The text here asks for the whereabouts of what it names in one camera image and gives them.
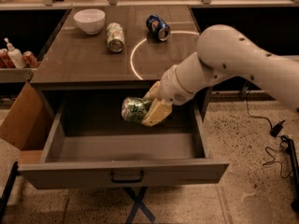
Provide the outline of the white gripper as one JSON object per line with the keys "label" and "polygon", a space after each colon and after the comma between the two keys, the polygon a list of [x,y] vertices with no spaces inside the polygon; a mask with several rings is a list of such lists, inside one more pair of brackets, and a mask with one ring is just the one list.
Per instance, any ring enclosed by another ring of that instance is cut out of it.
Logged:
{"label": "white gripper", "polygon": [[141,123],[145,126],[152,127],[166,119],[172,112],[173,105],[184,105],[189,102],[194,93],[186,91],[178,81],[177,65],[173,65],[162,76],[160,82],[156,81],[149,91],[145,94],[145,99],[154,100],[147,115],[142,119]]}

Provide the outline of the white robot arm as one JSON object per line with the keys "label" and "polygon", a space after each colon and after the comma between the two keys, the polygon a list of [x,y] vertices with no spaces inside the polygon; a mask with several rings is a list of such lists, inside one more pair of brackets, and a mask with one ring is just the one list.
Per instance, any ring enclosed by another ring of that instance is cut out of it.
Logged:
{"label": "white robot arm", "polygon": [[298,61],[259,48],[233,27],[213,25],[199,35],[196,52],[150,88],[146,97],[152,104],[142,123],[160,123],[174,105],[184,105],[200,90],[231,77],[252,82],[294,112],[299,109]]}

